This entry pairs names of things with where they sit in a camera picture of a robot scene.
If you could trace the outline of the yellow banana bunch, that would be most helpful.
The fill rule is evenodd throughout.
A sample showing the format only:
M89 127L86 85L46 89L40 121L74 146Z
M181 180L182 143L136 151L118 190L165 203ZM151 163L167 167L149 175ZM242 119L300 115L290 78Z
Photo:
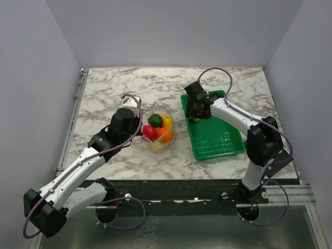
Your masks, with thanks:
M192 117L190 117L189 120L191 120L191 121L193 121L193 122L198 122L198 121L200 121L199 118L192 118Z

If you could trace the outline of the red apple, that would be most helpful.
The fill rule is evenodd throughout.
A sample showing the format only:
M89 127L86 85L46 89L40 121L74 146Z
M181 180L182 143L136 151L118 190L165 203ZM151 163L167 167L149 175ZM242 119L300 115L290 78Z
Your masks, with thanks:
M146 138L148 138L151 141L155 140L158 136L157 130L150 125L143 126L142 133Z

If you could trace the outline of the yellow lemon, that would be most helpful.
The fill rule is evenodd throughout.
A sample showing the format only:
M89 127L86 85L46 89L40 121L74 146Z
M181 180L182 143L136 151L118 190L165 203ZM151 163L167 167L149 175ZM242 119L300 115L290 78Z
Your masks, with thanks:
M165 145L163 143L160 143L160 142L155 142L154 144L152 144L149 147L149 149L153 153L161 153L161 152L164 151Z
M173 123L173 118L167 115L161 115L162 117L162 127L170 128Z

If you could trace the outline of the dark green avocado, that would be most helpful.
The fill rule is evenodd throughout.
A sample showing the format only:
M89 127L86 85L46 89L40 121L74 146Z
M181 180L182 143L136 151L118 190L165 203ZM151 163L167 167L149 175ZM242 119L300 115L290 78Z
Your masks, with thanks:
M152 114L148 118L148 124L154 128L161 128L163 124L162 116L159 114Z

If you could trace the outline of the clear zip bag teal zipper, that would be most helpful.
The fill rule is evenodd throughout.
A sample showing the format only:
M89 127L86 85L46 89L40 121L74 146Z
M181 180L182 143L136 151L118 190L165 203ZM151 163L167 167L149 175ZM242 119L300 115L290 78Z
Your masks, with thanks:
M164 106L155 102L143 112L142 140L152 153L161 153L175 139L173 116Z

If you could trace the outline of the green plastic tray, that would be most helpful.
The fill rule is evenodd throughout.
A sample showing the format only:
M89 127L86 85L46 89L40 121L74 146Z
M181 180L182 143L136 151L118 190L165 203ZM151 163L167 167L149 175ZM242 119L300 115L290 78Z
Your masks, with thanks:
M233 156L246 151L241 133L215 117L194 121L186 118L194 158L198 161Z

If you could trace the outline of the orange fruit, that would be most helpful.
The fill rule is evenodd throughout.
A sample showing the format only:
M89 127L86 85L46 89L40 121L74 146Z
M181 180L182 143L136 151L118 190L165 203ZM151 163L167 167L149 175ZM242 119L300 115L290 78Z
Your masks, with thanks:
M170 143L174 138L173 130L167 127L160 128L157 133L157 139L162 143Z

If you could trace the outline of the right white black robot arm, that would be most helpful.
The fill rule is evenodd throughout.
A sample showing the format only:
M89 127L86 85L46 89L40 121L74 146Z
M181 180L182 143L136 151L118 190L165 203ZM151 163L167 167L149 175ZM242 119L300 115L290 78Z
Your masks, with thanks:
M249 158L248 168L238 190L239 199L250 203L257 197L256 189L261 186L264 172L284 145L276 120L250 114L236 108L226 100L226 96L213 92L207 94L198 81L184 88L187 94L187 118L218 118L246 135L246 153Z

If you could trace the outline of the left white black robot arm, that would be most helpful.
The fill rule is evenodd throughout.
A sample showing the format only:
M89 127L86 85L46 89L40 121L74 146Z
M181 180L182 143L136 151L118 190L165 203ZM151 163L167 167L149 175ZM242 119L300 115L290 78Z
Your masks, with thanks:
M116 186L103 177L80 191L77 188L91 173L130 146L132 140L141 134L141 126L141 107L123 106L113 114L110 124L91 138L67 169L40 190L29 189L23 196L24 238L34 237L27 234L29 223L38 230L36 235L42 233L49 238L63 228L68 218L93 204L131 200L131 196L119 196Z

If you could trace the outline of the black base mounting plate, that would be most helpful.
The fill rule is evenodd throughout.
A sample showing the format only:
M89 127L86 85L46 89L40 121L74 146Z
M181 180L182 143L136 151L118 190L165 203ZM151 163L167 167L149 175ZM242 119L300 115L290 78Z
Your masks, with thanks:
M112 180L111 183L118 197L129 193L135 200L92 207L108 212L118 209L120 216L140 216L143 208L147 215L153 216L236 215L237 205L268 203L264 188L247 193L239 179Z

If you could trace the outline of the black digital scale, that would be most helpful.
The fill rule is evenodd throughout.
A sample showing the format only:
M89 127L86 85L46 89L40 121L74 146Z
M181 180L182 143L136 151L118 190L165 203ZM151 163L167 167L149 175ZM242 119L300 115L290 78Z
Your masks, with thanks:
M270 169L267 172L267 176L269 178L273 177L293 160L294 160L293 157L291 157L290 154L285 149L282 149L282 151L276 156L274 161L270 164Z

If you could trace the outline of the aluminium frame rail left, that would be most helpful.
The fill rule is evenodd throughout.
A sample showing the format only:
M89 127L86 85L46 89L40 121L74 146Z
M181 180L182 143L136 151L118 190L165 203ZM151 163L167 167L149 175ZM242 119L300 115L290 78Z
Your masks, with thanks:
M86 86L88 73L89 73L88 68L81 69L81 79L79 80L78 88L75 93L75 97L74 97L75 103L74 103L72 115L70 118L70 123L69 123L69 127L67 130L67 134L65 137L64 146L63 146L63 149L62 149L62 152L60 155L60 160L59 160L59 163L57 166L56 175L63 172L65 169L65 166L66 166L66 161L67 161L68 153L69 153L70 146L71 146L71 141L72 141L73 134L74 134L75 124L76 124L78 113L79 113L79 108L80 108L82 97L84 94L84 89Z

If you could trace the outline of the aluminium frame rail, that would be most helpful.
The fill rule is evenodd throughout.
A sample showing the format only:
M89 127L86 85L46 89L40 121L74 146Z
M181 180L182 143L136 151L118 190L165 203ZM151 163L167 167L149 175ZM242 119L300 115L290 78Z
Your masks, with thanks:
M79 108L80 108L82 97L84 94L84 89L86 86L88 73L89 73L88 68L81 69L81 79L79 80L78 88L75 93L75 97L74 97L75 103L74 103L72 115L70 118L70 123L69 123L69 127L67 130L67 134L65 137L64 146L63 146L63 149L62 149L62 152L60 155L60 160L59 160L59 163L57 166L56 175L63 172L65 169L65 166L66 166L66 161L67 161L68 153L69 153L70 146L71 146L71 141L72 141L73 134L74 134L75 124L76 124L78 113L79 113Z
M254 197L246 201L231 200L238 208L249 207L257 199L258 207L267 206L306 206L316 205L316 200L310 185L283 185L283 190L277 185L267 185Z

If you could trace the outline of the aluminium frame rail right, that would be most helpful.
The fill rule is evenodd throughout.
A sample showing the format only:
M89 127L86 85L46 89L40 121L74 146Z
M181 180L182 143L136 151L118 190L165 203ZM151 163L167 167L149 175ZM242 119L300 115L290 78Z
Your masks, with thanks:
M267 185L254 197L246 201L231 200L238 208L249 207L257 199L258 207L267 206L306 206L316 205L316 200L310 185L283 185L283 190L277 185Z

